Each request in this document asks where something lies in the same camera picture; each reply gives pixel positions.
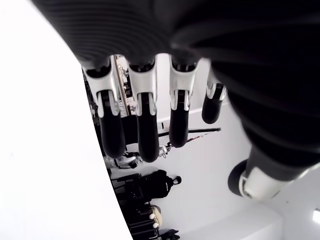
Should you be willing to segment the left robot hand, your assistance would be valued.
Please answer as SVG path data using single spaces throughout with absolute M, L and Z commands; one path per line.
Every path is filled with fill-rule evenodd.
M 169 55 L 170 142 L 187 141 L 198 62 L 210 60 L 202 119 L 225 96 L 251 141 L 230 173 L 235 195 L 261 201 L 320 166 L 320 3 L 317 0 L 36 0 L 87 79 L 106 155 L 125 151 L 118 76 L 128 62 L 139 152 L 159 152 L 157 56 Z

